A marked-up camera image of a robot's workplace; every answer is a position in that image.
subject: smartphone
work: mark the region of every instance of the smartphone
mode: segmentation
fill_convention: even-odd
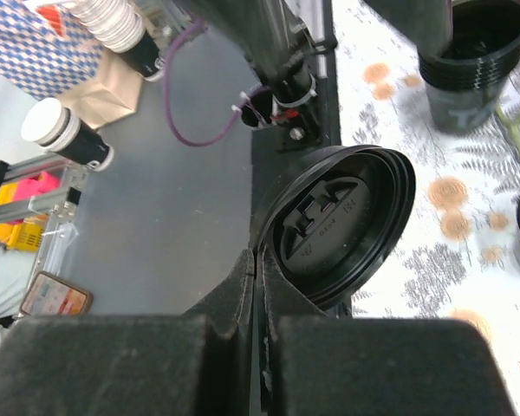
[[[41,271],[23,298],[24,315],[80,315],[90,309],[93,295],[58,276]]]

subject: gray table surface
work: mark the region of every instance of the gray table surface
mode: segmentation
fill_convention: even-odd
[[[174,63],[179,129],[208,140],[256,84],[238,50],[210,30]],[[166,124],[158,82],[143,87],[137,114],[101,133],[115,160],[90,175],[61,276],[94,294],[92,314],[182,313],[248,244],[251,130],[238,122],[214,146],[183,146]]]

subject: white tablecloth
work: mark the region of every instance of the white tablecloth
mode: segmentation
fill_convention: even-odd
[[[396,250],[353,296],[357,317],[455,317],[488,340],[520,414],[520,165],[494,120],[464,137],[432,127],[415,49],[358,0],[333,1],[344,145],[414,164],[417,196]],[[520,66],[502,98],[520,107]]]

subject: stack of paper cups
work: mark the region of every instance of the stack of paper cups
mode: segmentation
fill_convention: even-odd
[[[164,60],[158,46],[146,32],[142,17],[127,0],[79,0],[64,6],[147,81],[162,77]]]

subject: cup stack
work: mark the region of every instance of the cup stack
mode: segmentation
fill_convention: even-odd
[[[440,56],[418,53],[435,126],[465,133],[493,113],[520,62],[520,0],[457,0],[452,42]]]
[[[158,46],[127,0],[78,0],[64,6],[147,81],[162,77],[164,60]]]

